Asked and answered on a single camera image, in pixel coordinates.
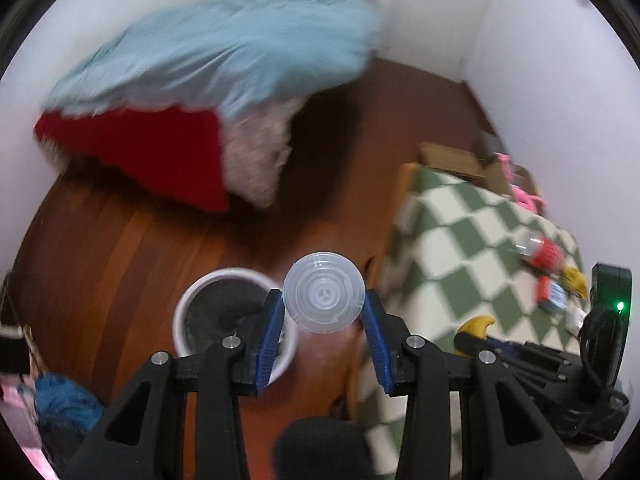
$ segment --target yellow object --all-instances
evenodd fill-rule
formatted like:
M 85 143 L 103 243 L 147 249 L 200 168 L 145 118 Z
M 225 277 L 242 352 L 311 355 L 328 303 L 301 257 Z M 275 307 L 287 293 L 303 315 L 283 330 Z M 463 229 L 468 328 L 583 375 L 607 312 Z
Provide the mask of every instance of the yellow object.
M 583 300 L 587 299 L 587 278 L 583 273 L 575 267 L 562 266 L 560 275 L 562 276 L 562 286 L 567 291 Z
M 467 332 L 472 336 L 475 336 L 480 339 L 486 339 L 486 329 L 489 325 L 495 323 L 495 318 L 493 316 L 476 316 L 472 317 L 466 323 L 463 323 L 458 329 L 457 333 Z M 456 350 L 456 355 L 467 356 L 465 353 L 460 350 Z

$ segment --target wooden floor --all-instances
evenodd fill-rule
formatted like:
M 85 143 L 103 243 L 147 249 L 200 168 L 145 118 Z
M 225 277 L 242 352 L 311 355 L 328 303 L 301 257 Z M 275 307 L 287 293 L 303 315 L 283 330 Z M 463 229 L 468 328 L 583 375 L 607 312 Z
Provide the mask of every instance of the wooden floor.
M 243 266 L 279 281 L 318 250 L 362 268 L 385 231 L 399 165 L 417 160 L 423 140 L 469 149 L 481 125 L 465 86 L 377 60 L 359 82 L 318 94 L 297 115 L 268 212 L 236 200 L 231 213 L 211 216 L 113 171 L 68 174 L 47 195 L 15 264 L 10 293 L 20 322 L 32 325 L 52 370 L 109 402 L 155 350 L 173 351 L 173 309 L 194 280 Z M 271 478 L 271 444 L 290 421 L 327 414 L 343 393 L 354 336 L 303 333 L 283 377 L 242 403 L 252 478 Z M 193 453 L 190 436 L 186 449 Z

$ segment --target blue cloth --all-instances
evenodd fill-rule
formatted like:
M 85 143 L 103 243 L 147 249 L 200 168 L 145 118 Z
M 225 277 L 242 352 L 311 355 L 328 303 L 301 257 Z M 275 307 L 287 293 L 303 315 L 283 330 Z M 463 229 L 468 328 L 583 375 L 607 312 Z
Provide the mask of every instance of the blue cloth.
M 36 413 L 40 423 L 75 426 L 87 433 L 104 413 L 104 406 L 82 386 L 58 374 L 36 379 Z
M 78 116 L 181 105 L 236 120 L 262 102 L 356 79 L 379 27 L 367 0 L 207 0 L 163 10 L 65 75 L 45 109 Z

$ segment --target brown box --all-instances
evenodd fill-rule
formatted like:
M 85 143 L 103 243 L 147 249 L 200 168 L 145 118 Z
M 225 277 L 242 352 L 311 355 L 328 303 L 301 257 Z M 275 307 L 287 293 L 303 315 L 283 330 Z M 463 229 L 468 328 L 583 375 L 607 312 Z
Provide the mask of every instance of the brown box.
M 450 173 L 475 186 L 484 187 L 484 173 L 473 153 L 430 142 L 423 142 L 420 152 L 422 161 L 430 168 Z
M 511 187 L 504 176 L 502 164 L 499 160 L 494 160 L 486 168 L 484 168 L 484 187 L 489 191 L 493 191 L 498 195 L 506 195 L 513 200 L 511 195 Z

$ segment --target dark blue cloth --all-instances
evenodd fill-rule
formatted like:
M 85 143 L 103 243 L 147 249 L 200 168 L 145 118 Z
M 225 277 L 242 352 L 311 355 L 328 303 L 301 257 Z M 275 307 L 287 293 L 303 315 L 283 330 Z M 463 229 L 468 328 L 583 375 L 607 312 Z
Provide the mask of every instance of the dark blue cloth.
M 92 430 L 104 413 L 104 406 L 89 391 L 58 374 L 36 379 L 35 407 L 41 424 L 73 425 L 83 433 Z

